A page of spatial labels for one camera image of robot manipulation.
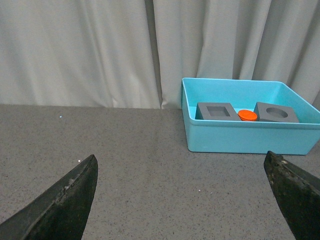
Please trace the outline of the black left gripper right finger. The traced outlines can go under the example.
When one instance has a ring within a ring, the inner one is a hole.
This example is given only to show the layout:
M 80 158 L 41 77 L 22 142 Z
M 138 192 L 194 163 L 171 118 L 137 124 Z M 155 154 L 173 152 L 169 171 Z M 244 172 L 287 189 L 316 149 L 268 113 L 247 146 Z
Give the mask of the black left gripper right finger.
M 280 154 L 268 151 L 263 163 L 278 207 L 297 240 L 320 238 L 320 179 Z

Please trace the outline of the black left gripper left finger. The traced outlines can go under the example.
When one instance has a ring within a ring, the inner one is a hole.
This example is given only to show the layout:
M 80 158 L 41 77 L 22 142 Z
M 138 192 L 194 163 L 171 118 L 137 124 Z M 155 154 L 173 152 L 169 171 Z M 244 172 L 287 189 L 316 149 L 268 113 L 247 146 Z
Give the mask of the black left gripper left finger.
M 98 181 L 90 155 L 26 207 L 0 225 L 2 240 L 80 240 Z

